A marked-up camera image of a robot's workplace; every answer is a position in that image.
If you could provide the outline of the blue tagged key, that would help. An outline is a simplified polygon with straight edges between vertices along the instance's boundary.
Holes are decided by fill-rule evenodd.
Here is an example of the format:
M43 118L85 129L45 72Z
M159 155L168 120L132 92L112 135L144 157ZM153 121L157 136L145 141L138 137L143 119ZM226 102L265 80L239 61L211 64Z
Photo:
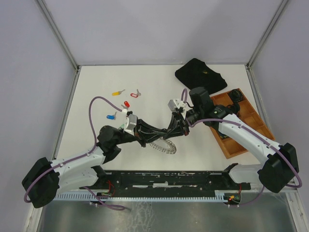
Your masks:
M117 112L115 112L113 115L107 115L106 118L110 120L116 120L116 115L117 115Z

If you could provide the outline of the yellow tagged key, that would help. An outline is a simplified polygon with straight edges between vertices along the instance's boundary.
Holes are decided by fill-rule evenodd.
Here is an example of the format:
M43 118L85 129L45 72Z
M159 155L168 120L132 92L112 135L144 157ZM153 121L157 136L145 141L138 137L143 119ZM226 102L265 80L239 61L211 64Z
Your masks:
M113 93L112 93L112 96L119 96L119 95L121 95L124 91L125 91L125 89L120 90L120 91L113 92Z

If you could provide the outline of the patterned item in tray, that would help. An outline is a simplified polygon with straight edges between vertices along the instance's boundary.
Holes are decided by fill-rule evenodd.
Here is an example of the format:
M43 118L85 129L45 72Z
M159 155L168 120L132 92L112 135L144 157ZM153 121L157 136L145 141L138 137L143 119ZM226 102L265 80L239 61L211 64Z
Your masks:
M228 136L227 136L227 135L225 135L225 134L223 134L223 133L221 133L221 132L218 132L218 135L219 135L220 139L222 139L222 140L224 140L224 139L227 139L227 138L228 138Z

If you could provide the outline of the red open tagged key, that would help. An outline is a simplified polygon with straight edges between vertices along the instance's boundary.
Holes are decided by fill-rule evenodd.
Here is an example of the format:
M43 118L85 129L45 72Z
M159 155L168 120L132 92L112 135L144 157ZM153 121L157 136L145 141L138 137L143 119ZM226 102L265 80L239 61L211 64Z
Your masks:
M130 96L133 97L133 98L138 98L139 96L141 96L141 93L139 92L138 89L136 89L136 92L131 93Z

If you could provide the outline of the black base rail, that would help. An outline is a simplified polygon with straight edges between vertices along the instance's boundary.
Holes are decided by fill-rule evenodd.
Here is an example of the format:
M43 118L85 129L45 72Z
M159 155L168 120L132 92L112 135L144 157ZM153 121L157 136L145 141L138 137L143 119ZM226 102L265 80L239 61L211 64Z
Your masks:
M112 171L99 174L91 190L110 190L112 196L210 196L223 190L250 190L249 183L237 184L227 171Z

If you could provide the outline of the black round item in tray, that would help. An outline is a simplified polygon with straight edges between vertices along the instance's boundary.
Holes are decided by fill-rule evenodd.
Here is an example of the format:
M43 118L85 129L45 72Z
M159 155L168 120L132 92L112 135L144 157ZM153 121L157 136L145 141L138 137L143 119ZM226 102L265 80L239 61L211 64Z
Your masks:
M243 101L243 94L239 89L233 89L229 92L229 97L232 102L241 102Z

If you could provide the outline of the solid red tagged key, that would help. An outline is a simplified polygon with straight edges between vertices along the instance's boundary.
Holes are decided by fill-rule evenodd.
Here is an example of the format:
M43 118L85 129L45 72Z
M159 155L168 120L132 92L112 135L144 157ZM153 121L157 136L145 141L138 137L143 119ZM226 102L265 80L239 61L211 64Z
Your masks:
M130 104L128 101L124 101L124 103L121 105L124 109L128 109L130 107Z

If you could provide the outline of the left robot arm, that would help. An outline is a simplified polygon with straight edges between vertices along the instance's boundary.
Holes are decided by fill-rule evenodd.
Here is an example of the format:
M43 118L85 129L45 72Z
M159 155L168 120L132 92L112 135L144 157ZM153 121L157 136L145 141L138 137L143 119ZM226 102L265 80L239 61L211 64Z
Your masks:
M65 159L38 159L22 180L26 191L24 202L41 208L66 191L91 186L103 188L107 177L101 165L116 158L121 152L118 145L138 142L146 147L159 138L167 138L169 132L169 129L156 128L134 115L127 117L121 129L103 126L91 149Z

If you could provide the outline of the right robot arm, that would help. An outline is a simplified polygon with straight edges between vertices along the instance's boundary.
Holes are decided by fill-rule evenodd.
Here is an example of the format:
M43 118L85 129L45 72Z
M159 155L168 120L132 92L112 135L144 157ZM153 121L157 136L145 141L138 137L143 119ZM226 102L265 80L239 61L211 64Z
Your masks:
M295 147L268 139L227 107L215 105L205 88L184 89L181 98L170 100L168 107L177 125L169 126L167 138L172 137L175 130L186 136L190 128L203 123L236 141L259 161L253 165L233 164L221 178L225 188L233 189L240 183L260 183L278 193L284 187L302 187Z

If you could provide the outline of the black folded cloth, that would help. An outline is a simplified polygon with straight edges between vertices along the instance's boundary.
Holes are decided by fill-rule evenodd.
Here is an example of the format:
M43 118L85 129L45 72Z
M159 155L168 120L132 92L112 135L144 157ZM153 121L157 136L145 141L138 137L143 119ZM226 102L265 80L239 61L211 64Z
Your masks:
M213 71L205 62L193 58L175 71L175 77L192 90L196 87L204 87L211 95L227 87L227 82L220 73Z

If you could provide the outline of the metal disc with keyrings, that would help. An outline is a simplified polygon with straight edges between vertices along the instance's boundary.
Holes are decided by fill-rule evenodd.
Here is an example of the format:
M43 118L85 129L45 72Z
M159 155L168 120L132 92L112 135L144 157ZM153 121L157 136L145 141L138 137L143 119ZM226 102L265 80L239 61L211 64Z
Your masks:
M177 152L176 145L170 140L159 138L151 143L149 146L162 153L174 155Z

